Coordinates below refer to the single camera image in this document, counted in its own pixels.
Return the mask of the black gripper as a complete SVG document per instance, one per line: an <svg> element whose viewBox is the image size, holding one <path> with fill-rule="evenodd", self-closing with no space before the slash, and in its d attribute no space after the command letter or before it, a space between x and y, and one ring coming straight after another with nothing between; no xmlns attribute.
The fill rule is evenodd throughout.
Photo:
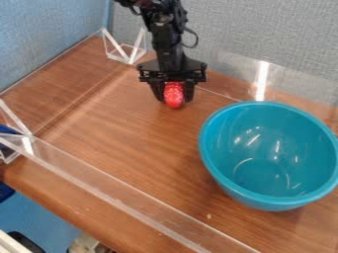
<svg viewBox="0 0 338 253"><path fill-rule="evenodd" d="M136 66L139 80L141 82L155 81L149 83L149 86L160 102L164 100L164 82L183 82L185 103L192 101L195 83L205 81L205 68L207 64L188 58L181 48L175 51L159 51L155 59Z"/></svg>

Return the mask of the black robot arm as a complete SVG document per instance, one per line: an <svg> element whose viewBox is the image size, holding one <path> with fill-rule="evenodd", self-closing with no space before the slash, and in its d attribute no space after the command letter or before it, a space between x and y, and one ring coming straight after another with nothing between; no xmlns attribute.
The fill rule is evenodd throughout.
<svg viewBox="0 0 338 253"><path fill-rule="evenodd" d="M139 80L147 82L159 101L165 100L165 88L171 82L181 84L183 101L193 98L193 88L205 81L207 64L191 59L183 52L187 46L181 41L184 32L197 34L187 26L187 11L180 0L113 0L140 16L152 34L152 47L156 58L137 64Z"/></svg>

